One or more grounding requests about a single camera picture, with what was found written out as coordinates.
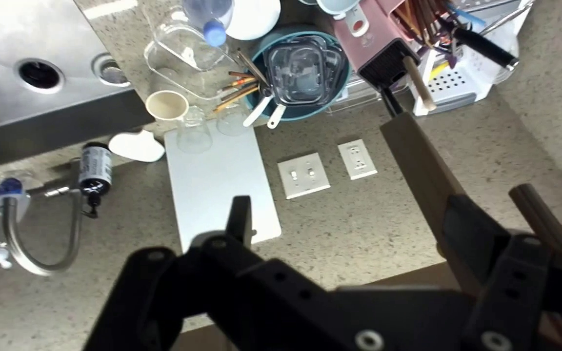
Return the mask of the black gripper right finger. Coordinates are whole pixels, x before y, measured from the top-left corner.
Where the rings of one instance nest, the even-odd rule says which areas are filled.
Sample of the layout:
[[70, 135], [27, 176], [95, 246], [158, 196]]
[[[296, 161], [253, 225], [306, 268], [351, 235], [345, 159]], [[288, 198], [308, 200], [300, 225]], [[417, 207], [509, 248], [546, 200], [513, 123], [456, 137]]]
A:
[[474, 297], [462, 350], [546, 348], [540, 318], [562, 318], [562, 246], [538, 233], [511, 235], [480, 209], [409, 114], [396, 114], [380, 131], [439, 254]]

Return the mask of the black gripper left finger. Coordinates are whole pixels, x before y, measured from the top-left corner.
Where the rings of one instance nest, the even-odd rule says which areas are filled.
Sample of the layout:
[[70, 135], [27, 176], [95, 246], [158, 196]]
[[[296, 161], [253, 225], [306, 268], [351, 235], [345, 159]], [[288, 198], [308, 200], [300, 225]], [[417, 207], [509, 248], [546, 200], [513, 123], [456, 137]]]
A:
[[167, 351], [183, 320], [204, 315], [247, 264], [251, 200], [232, 200], [226, 227], [202, 233], [177, 256], [163, 246], [132, 252], [81, 351]]

